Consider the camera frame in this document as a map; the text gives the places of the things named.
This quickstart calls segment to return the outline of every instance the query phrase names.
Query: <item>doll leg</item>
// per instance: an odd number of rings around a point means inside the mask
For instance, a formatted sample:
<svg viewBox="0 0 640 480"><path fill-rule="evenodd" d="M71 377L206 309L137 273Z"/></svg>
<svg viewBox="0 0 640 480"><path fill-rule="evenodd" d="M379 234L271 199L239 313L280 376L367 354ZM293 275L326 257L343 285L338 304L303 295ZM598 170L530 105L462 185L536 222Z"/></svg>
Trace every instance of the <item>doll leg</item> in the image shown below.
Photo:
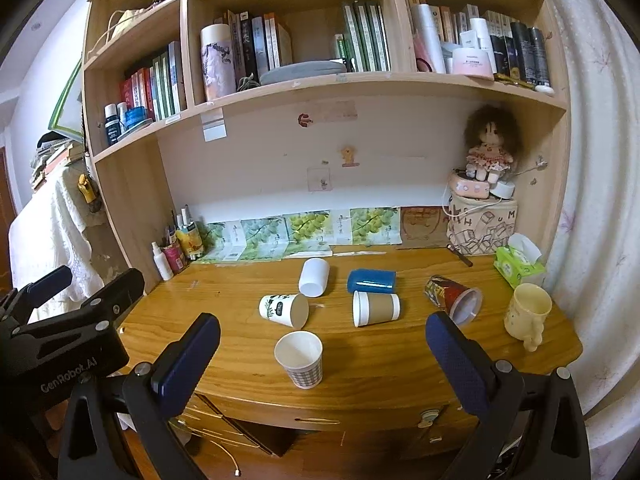
<svg viewBox="0 0 640 480"><path fill-rule="evenodd" d="M466 176L468 176L469 178L475 178L476 177L476 169L478 167L475 164L467 164L466 165Z"/></svg>
<svg viewBox="0 0 640 480"><path fill-rule="evenodd" d="M486 180L486 169L485 168L477 168L476 169L476 180L480 182L484 182Z"/></svg>
<svg viewBox="0 0 640 480"><path fill-rule="evenodd" d="M487 182L489 184L495 184L496 182L498 182L501 173L501 171L490 171L489 176L487 177Z"/></svg>

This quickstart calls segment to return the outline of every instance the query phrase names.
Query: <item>white curtain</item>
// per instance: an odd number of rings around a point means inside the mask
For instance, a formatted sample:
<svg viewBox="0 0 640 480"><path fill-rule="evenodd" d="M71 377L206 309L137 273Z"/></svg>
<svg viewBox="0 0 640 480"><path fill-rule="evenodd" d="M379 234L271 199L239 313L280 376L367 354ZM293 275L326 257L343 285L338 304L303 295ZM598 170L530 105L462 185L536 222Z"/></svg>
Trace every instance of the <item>white curtain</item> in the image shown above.
<svg viewBox="0 0 640 480"><path fill-rule="evenodd" d="M640 437L640 54L603 0L553 0L571 92L571 156L546 288L584 346L569 366L593 478Z"/></svg>

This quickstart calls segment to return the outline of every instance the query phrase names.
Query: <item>wooden bookshelf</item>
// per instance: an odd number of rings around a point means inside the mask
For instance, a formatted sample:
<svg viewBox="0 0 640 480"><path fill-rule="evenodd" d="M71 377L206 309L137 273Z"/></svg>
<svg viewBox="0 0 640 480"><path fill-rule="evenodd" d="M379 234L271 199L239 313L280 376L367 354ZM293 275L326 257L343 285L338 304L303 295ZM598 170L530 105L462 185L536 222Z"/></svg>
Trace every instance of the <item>wooden bookshelf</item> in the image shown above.
<svg viewBox="0 0 640 480"><path fill-rule="evenodd" d="M164 232L166 212L174 207L164 160L158 144L162 136L180 136L202 130L202 116L224 117L225 111L251 113L271 107L327 98L363 96L453 97L502 103L514 112L523 130L523 168L537 154L548 153L549 166L530 185L530 174L516 181L519 200L518 229L529 235L547 254L558 225L569 156L570 110L568 76L558 24L549 0L429 0L452 9L467 3L484 10L504 12L535 25L548 36L547 55L551 98L525 88L465 76L419 73L415 65L412 33L404 0L375 0L383 9L391 72L318 76L238 92L206 102L200 62L200 30L222 12L248 10L256 15L277 12L289 25L294 61L333 56L333 36L342 32L340 5L353 0L167 0L147 10L116 40L98 38L116 9L142 9L152 0L91 0L86 24L82 70L86 131L96 175L114 234L127 263L145 275L147 290L159 281L150 244ZM104 135L104 106L120 101L124 71L137 60L171 41L179 40L186 91L186 110L157 121L114 146ZM94 52L89 50L98 42ZM250 140L259 128L242 132ZM403 135L419 135L407 130Z"/></svg>

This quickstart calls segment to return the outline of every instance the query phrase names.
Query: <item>doll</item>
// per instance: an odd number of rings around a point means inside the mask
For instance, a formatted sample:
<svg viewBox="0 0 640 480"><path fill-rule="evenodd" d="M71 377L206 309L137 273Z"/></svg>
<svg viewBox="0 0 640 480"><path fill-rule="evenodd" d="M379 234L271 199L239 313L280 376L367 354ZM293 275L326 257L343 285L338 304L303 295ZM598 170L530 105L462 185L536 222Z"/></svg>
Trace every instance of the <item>doll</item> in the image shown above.
<svg viewBox="0 0 640 480"><path fill-rule="evenodd" d="M465 142L466 176L489 184L511 168L514 156L520 152L520 129L513 114L490 105L476 110L468 118Z"/></svg>

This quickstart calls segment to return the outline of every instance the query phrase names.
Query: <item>desk surface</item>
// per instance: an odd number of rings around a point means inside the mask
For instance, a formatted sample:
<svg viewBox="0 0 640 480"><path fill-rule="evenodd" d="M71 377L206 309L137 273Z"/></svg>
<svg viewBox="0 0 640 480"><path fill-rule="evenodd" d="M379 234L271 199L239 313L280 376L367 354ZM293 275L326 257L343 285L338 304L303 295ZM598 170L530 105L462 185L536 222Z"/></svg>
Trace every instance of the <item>desk surface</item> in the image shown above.
<svg viewBox="0 0 640 480"><path fill-rule="evenodd" d="M296 388L273 357L273 347L290 328L264 320L258 300L267 294L298 291L303 260L191 265L144 297L123 323L121 338L129 367L154 361L179 339L201 312L220 320L222 340L197 390L229 402L266 403L303 409L378 410L453 402L455 395L424 339L424 323L434 306L423 295L432 274L442 274L484 294L476 320L463 328L489 356L507 359L523 372L546 374L574 361L582 345L571 322L557 306L545 323L543 343L529 353L509 336L502 318L512 290L494 269L492 256L473 258L466 267L447 250L395 250L387 254L329 258L327 292L310 299L304 330L324 345L324 379L311 390ZM362 328L353 326L346 281L351 269L398 272L401 300L398 320Z"/></svg>

